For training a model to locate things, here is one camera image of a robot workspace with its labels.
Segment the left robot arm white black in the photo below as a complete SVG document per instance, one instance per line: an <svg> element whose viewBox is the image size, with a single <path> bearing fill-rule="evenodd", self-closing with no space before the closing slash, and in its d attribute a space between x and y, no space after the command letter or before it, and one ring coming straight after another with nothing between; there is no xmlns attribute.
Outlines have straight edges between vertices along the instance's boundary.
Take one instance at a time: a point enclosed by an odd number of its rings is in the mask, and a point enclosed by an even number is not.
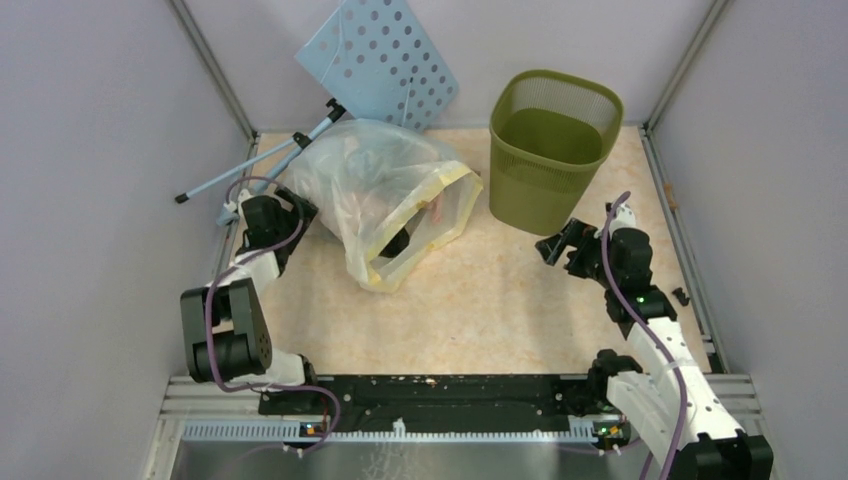
<svg viewBox="0 0 848 480"><path fill-rule="evenodd" d="M260 296L284 273L318 208L285 187L248 198L240 207L246 228L230 272L180 296L188 372L197 383L213 382L213 351L224 383L284 386L283 401L297 413L308 413L321 397L314 368L305 356L272 345Z"/></svg>

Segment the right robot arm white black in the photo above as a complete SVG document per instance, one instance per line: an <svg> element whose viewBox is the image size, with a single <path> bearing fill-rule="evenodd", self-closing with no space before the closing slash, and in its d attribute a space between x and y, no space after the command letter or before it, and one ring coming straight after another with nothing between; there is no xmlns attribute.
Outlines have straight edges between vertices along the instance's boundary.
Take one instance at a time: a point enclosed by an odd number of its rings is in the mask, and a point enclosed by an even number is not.
<svg viewBox="0 0 848 480"><path fill-rule="evenodd" d="M535 248L553 266L604 290L606 311L633 356L600 351L586 397L600 412L617 409L647 446L662 479L768 479L774 453L750 434L711 387L684 339L667 295L653 282L653 248L625 204L608 205L603 226L570 219Z"/></svg>

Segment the pink plastic trash bag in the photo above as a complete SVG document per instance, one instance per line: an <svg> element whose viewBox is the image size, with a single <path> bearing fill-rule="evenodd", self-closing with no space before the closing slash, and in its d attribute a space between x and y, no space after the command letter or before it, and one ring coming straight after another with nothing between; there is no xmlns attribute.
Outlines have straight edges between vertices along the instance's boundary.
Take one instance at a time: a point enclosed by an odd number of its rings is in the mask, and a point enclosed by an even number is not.
<svg viewBox="0 0 848 480"><path fill-rule="evenodd" d="M332 233L370 233L447 161L440 157L354 154L323 181L322 223Z"/></svg>

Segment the large clear yellow-rimmed plastic bag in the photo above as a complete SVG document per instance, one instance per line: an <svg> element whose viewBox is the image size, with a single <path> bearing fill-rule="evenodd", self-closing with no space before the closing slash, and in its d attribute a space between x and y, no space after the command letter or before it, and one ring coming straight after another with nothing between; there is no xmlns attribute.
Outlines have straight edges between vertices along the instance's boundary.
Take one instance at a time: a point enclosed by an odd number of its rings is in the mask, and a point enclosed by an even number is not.
<svg viewBox="0 0 848 480"><path fill-rule="evenodd" d="M449 145L367 119L329 128L290 163L283 183L317 206L343 245L348 274L381 293L463 233L483 190Z"/></svg>

